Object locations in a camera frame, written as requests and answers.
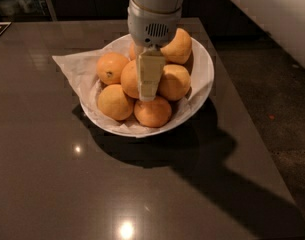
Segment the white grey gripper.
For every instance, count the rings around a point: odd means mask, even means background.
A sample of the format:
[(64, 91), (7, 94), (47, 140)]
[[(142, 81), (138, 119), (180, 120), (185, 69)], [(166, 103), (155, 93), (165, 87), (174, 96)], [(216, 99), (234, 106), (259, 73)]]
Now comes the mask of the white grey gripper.
[(128, 28), (136, 48), (138, 92), (141, 101), (155, 99), (165, 57), (160, 50), (175, 36), (182, 0), (130, 0)]

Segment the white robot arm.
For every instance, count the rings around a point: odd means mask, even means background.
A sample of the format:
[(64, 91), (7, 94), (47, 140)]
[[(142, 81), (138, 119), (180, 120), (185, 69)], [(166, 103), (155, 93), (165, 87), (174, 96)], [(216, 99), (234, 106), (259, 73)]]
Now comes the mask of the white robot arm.
[[(230, 0), (305, 68), (305, 0)], [(165, 64), (160, 48), (174, 39), (183, 0), (129, 0), (128, 29), (137, 45), (138, 88), (143, 101), (156, 95)]]

